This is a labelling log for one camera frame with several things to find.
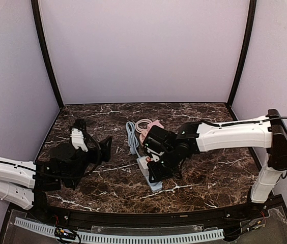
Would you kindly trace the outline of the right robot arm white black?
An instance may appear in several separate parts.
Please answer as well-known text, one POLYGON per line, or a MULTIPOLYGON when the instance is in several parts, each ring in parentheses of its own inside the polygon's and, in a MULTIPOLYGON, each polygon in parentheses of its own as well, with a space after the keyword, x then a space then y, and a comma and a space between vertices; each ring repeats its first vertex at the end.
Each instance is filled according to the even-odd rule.
POLYGON ((148 179, 156 183, 179 175, 181 164, 192 155, 224 148, 259 147, 266 161, 251 187, 250 202, 263 204, 287 171, 287 117, 276 109, 248 120, 184 123, 176 133, 152 126, 143 141, 148 157, 148 179))

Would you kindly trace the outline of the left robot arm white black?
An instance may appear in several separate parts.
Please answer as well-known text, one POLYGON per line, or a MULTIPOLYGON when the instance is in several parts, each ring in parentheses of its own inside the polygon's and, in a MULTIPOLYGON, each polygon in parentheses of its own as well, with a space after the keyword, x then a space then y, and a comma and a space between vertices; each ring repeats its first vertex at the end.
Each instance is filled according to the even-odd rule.
POLYGON ((29 210, 46 205, 45 192, 62 187, 75 190, 80 181, 111 157, 112 137, 87 146, 88 139, 72 139, 49 151, 47 161, 18 161, 0 157, 0 199, 29 210))

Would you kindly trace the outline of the white cube socket adapter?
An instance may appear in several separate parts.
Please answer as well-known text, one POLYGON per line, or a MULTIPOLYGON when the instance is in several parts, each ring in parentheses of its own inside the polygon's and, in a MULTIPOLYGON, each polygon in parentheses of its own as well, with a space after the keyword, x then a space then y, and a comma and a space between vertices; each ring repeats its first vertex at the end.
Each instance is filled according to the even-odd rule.
POLYGON ((136 159, 138 166, 144 176, 149 175, 149 168, 148 168, 148 162, 151 161, 151 158, 149 156, 142 156, 136 159))

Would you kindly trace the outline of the pink cube socket adapter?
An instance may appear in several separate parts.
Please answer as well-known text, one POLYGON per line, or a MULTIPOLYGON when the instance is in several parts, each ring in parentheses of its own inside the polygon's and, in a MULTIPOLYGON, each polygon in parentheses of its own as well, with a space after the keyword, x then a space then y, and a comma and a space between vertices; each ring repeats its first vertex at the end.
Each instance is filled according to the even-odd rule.
POLYGON ((164 126, 160 123, 159 120, 155 120, 155 121, 148 124, 149 128, 152 128, 153 126, 158 126, 160 128, 164 128, 164 126))

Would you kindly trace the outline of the blue power strip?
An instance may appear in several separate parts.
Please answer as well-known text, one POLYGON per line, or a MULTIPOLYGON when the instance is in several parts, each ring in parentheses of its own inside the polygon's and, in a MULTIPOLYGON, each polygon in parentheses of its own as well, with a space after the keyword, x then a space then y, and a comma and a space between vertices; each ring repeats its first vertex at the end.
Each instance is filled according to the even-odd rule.
POLYGON ((155 183, 150 183, 148 175, 145 176, 145 179, 147 181, 147 184, 148 184, 149 188, 151 189, 151 191, 153 193, 157 193, 157 192, 162 190, 162 182, 161 181, 160 182, 155 182, 155 183))

